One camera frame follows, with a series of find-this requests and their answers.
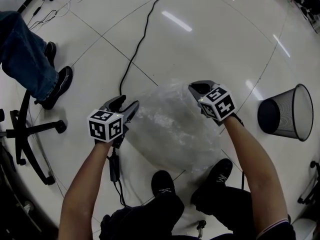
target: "black mesh wastebasket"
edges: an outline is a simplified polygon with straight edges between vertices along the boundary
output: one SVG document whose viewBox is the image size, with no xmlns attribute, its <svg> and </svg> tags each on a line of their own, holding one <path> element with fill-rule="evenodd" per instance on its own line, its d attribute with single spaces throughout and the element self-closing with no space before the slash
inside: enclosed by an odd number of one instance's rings
<svg viewBox="0 0 320 240">
<path fill-rule="evenodd" d="M 314 122 L 314 106 L 307 88 L 294 89 L 264 100 L 258 109 L 258 123 L 267 134 L 299 139 L 309 137 Z"/>
</svg>

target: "black cable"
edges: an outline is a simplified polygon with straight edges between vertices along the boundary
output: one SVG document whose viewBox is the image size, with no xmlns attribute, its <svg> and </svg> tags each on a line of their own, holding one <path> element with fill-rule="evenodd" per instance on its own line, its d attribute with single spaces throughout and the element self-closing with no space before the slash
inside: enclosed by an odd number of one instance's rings
<svg viewBox="0 0 320 240">
<path fill-rule="evenodd" d="M 154 2 L 153 5 L 152 5 L 151 11 L 149 12 L 148 16 L 146 17 L 146 24 L 145 24 L 145 27 L 144 27 L 143 37 L 141 38 L 140 42 L 139 42 L 138 45 L 136 46 L 134 55 L 132 56 L 132 58 L 131 58 L 131 60 L 130 60 L 130 62 L 129 62 L 129 65 L 128 65 L 128 67 L 126 68 L 126 71 L 125 71 L 125 73 L 124 73 L 124 75 L 123 75 L 123 77 L 122 77 L 122 79 L 121 79 L 120 86 L 119 86 L 119 93 L 120 93 L 120 95 L 122 95 L 122 84 L 123 84 L 123 82 L 124 82 L 124 80 L 125 80 L 125 78 L 126 78 L 126 76 L 127 76 L 127 73 L 129 72 L 130 65 L 131 65 L 132 61 L 134 60 L 134 58 L 136 57 L 136 55 L 137 55 L 137 52 L 138 52 L 139 47 L 140 47 L 140 44 L 142 43 L 142 41 L 143 41 L 143 40 L 145 39 L 145 37 L 146 37 L 147 27 L 148 27 L 148 24 L 149 24 L 149 16 L 150 16 L 150 14 L 153 12 L 153 10 L 154 10 L 154 8 L 155 8 L 155 5 L 156 5 L 156 3 L 157 3 L 158 1 L 159 1 L 159 0 L 155 0 L 155 2 Z"/>
<path fill-rule="evenodd" d="M 50 14 L 51 14 L 52 12 L 54 12 L 54 15 L 53 15 L 51 18 L 47 19 L 47 17 L 50 16 Z M 33 23 L 33 24 L 31 25 L 31 27 L 29 28 L 29 30 L 30 30 L 30 31 L 33 30 L 34 28 L 36 28 L 36 27 L 37 27 L 39 24 L 41 24 L 41 23 L 42 23 L 42 24 L 45 24 L 45 23 L 51 21 L 54 17 L 56 17 L 56 15 L 57 15 L 57 10 L 51 10 L 42 20 L 36 21 L 35 23 Z"/>
<path fill-rule="evenodd" d="M 119 192 L 116 183 L 113 182 L 113 185 L 114 185 L 114 187 L 115 187 L 115 190 L 118 192 L 118 194 L 119 194 L 119 196 L 120 196 L 120 204 L 122 204 L 122 205 L 125 207 L 125 204 L 123 203 L 122 195 L 121 195 L 121 193 Z"/>
<path fill-rule="evenodd" d="M 245 189 L 245 173 L 242 171 L 242 183 L 241 183 L 241 189 Z"/>
<path fill-rule="evenodd" d="M 126 201 L 125 201 L 125 197 L 124 197 L 124 192 L 123 192 L 123 190 L 122 190 L 121 180 L 119 179 L 118 182 L 119 182 L 119 186 L 120 186 L 120 196 L 121 196 L 121 198 L 122 198 L 122 203 L 123 203 L 122 205 L 125 206 L 125 207 L 127 207 Z"/>
<path fill-rule="evenodd" d="M 40 11 L 40 9 L 42 8 L 42 6 L 44 5 L 45 0 L 42 2 L 42 4 L 34 11 L 34 13 L 32 14 L 31 19 L 29 20 L 27 26 L 29 26 L 31 20 L 34 18 L 34 16 L 36 16 L 38 14 L 38 12 Z"/>
<path fill-rule="evenodd" d="M 35 15 L 32 15 L 31 19 L 29 20 L 28 24 L 26 26 L 29 26 L 31 20 L 34 18 Z"/>
</svg>

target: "forearm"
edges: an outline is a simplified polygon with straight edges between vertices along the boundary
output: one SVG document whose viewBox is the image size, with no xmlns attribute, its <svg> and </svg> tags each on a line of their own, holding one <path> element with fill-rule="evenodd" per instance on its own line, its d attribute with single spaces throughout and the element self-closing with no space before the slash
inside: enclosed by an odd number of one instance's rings
<svg viewBox="0 0 320 240">
<path fill-rule="evenodd" d="M 237 119 L 229 116 L 224 125 L 234 145 L 239 163 L 245 172 L 249 186 L 278 180 L 274 164 L 260 143 Z"/>
<path fill-rule="evenodd" d="M 257 233 L 288 217 L 274 164 L 259 142 L 232 116 L 224 121 L 251 191 Z"/>
<path fill-rule="evenodd" d="M 111 143 L 98 143 L 67 191 L 61 211 L 59 240 L 92 238 L 91 220 Z"/>
<path fill-rule="evenodd" d="M 67 191 L 63 205 L 92 216 L 100 188 L 102 171 L 111 144 L 98 143 L 86 158 Z"/>
</svg>

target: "pants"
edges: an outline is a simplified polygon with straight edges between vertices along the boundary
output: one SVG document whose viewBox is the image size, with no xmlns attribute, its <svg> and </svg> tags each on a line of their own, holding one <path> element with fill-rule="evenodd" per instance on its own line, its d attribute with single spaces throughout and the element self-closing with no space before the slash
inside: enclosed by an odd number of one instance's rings
<svg viewBox="0 0 320 240">
<path fill-rule="evenodd" d="M 197 204 L 197 210 L 215 216 L 233 231 L 233 234 L 224 234 L 214 240 L 255 240 L 251 194 L 241 189 L 226 187 L 224 183 L 219 183 L 219 186 L 212 190 L 212 193 L 206 194 Z M 184 208 L 177 195 L 160 194 L 144 206 L 125 207 L 117 210 L 112 216 L 104 216 L 99 237 L 101 240 L 196 239 L 171 234 Z"/>
<path fill-rule="evenodd" d="M 32 33 L 20 13 L 0 11 L 0 63 L 38 101 L 44 101 L 58 81 L 58 73 L 44 55 L 46 42 Z"/>
</svg>

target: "black shoe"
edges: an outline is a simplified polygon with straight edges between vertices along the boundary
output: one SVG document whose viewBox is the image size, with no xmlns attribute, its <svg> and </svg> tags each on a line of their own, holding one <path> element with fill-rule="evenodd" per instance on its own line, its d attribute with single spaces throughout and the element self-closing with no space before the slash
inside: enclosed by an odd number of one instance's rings
<svg viewBox="0 0 320 240">
<path fill-rule="evenodd" d="M 47 57 L 50 65 L 55 67 L 54 60 L 57 52 L 57 47 L 54 42 L 48 42 L 44 50 L 44 56 Z"/>
<path fill-rule="evenodd" d="M 74 76 L 71 67 L 65 66 L 58 74 L 58 82 L 49 97 L 44 101 L 36 100 L 34 104 L 41 104 L 45 110 L 51 110 L 56 104 L 58 98 L 69 89 Z"/>
<path fill-rule="evenodd" d="M 233 163 L 230 159 L 224 158 L 217 162 L 211 169 L 205 182 L 193 193 L 191 203 L 197 205 L 199 196 L 205 194 L 206 190 L 210 191 L 215 184 L 225 184 L 232 171 Z"/>
<path fill-rule="evenodd" d="M 170 174 L 165 170 L 157 171 L 153 175 L 151 180 L 151 189 L 155 197 L 162 193 L 176 194 L 174 181 Z"/>
</svg>

